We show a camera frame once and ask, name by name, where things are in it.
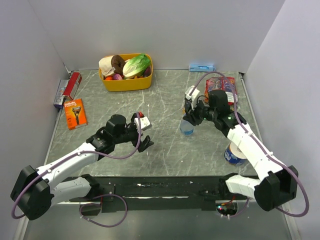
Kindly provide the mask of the orange drink bottle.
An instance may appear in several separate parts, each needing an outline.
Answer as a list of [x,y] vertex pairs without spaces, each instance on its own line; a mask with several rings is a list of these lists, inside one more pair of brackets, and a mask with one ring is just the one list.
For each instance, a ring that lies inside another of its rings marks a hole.
[[184,113],[187,114],[189,109],[191,108],[192,102],[190,102],[188,99],[184,99]]

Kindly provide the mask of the clear blue water bottle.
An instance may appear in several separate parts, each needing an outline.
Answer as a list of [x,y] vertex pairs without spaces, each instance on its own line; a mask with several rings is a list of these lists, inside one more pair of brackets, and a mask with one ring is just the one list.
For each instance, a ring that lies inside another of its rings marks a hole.
[[183,118],[180,121],[179,129],[185,136],[190,136],[194,133],[194,126]]

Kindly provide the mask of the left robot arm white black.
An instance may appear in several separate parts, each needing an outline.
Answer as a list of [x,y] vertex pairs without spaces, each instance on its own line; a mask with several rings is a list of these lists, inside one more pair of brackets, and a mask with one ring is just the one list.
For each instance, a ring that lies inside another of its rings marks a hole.
[[75,198],[95,200],[99,195],[99,184],[91,175],[74,180],[67,178],[104,157],[116,159],[111,153],[118,144],[131,142],[135,152],[143,152],[153,145],[149,136],[142,139],[142,132],[151,126],[149,118],[141,112],[133,114],[130,122],[123,115],[114,114],[105,126],[72,152],[38,168],[26,166],[10,194],[14,202],[12,218],[19,218],[15,214],[16,208],[22,211],[22,217],[36,220],[58,203]]

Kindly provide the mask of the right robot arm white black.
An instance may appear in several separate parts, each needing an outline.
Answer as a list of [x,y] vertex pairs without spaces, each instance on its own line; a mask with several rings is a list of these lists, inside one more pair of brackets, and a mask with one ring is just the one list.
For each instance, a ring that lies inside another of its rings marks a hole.
[[240,150],[253,166],[258,178],[243,177],[231,173],[222,177],[218,193],[223,199],[240,194],[256,200],[265,211],[271,211],[293,199],[297,195],[298,171],[288,169],[279,160],[270,160],[270,152],[256,139],[250,126],[241,114],[235,114],[228,104],[228,96],[223,90],[209,93],[209,103],[200,100],[201,93],[194,86],[187,89],[184,96],[184,120],[193,126],[202,121],[213,122],[214,126]]

